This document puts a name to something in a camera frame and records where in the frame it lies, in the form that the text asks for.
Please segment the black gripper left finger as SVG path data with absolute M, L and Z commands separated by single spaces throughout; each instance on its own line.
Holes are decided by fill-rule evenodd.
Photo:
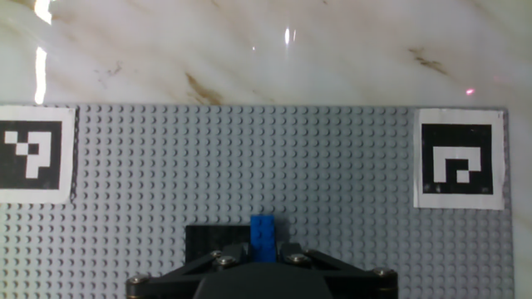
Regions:
M 192 298 L 208 276 L 247 263 L 248 247 L 247 243 L 225 246 L 160 277 L 134 275 L 126 280 L 126 298 Z

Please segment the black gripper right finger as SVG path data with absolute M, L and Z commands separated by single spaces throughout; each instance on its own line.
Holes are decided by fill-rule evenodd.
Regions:
M 278 262 L 317 274 L 333 298 L 398 298 L 398 274 L 387 267 L 363 270 L 299 243 L 281 244 Z

